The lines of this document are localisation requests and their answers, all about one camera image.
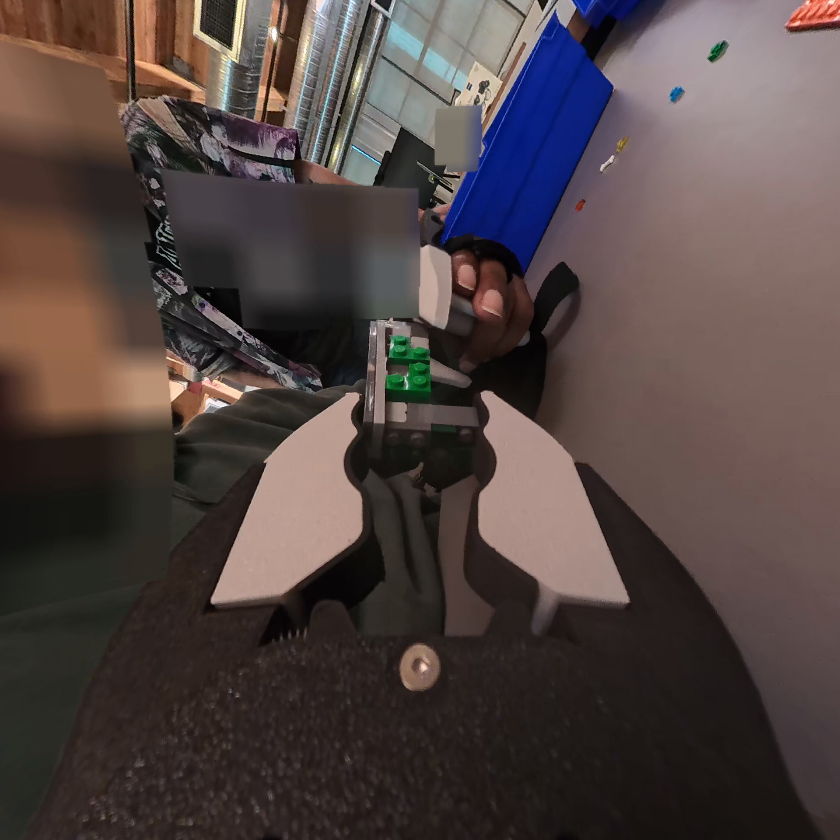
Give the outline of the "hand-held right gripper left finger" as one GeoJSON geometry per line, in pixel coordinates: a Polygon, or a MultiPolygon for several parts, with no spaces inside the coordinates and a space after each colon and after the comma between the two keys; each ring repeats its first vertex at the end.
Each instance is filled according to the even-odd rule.
{"type": "Polygon", "coordinates": [[[216,609],[321,600],[348,607],[383,581],[358,414],[350,392],[266,459],[211,597],[216,609]]]}

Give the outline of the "silver ventilation duct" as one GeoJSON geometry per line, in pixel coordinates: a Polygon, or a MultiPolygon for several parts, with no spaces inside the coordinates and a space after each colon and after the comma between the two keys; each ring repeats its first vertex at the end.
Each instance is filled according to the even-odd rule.
{"type": "Polygon", "coordinates": [[[301,27],[284,125],[297,132],[301,156],[326,165],[364,1],[309,1],[301,27]]]}
{"type": "Polygon", "coordinates": [[[247,1],[239,62],[210,49],[205,104],[254,119],[271,26],[272,1],[247,1]]]}

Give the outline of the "brick building model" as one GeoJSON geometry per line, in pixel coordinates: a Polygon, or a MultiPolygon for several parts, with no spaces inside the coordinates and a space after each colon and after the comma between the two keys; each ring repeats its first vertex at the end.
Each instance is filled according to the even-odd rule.
{"type": "Polygon", "coordinates": [[[839,28],[839,1],[804,1],[784,28],[792,33],[839,28]]]}

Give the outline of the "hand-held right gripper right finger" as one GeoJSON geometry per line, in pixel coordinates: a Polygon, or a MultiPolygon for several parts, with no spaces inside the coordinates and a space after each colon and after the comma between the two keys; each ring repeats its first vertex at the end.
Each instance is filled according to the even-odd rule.
{"type": "Polygon", "coordinates": [[[483,391],[475,399],[477,488],[464,572],[486,604],[524,607],[545,634],[562,606],[624,610],[629,594],[572,456],[545,430],[483,391]]]}

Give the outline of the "black computer monitor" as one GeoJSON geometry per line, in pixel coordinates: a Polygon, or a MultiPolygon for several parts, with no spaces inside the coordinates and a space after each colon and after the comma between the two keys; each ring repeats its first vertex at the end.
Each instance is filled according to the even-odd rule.
{"type": "Polygon", "coordinates": [[[414,188],[419,207],[426,208],[437,187],[435,172],[434,149],[400,128],[392,149],[383,154],[373,186],[414,188]]]}

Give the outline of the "grey green brick wall piece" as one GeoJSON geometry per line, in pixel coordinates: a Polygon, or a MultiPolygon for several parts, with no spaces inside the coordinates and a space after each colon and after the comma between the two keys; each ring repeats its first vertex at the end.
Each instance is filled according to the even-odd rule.
{"type": "Polygon", "coordinates": [[[452,403],[468,388],[432,383],[429,332],[420,322],[370,322],[364,388],[364,443],[382,477],[413,472],[442,490],[475,473],[479,419],[452,403]]]}

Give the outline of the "white wall poster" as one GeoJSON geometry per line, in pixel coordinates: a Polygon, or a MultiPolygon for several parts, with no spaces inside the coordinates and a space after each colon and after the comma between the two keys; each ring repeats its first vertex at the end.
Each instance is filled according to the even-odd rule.
{"type": "Polygon", "coordinates": [[[455,107],[480,107],[485,117],[501,89],[501,79],[489,69],[475,61],[463,82],[458,82],[455,107]]]}

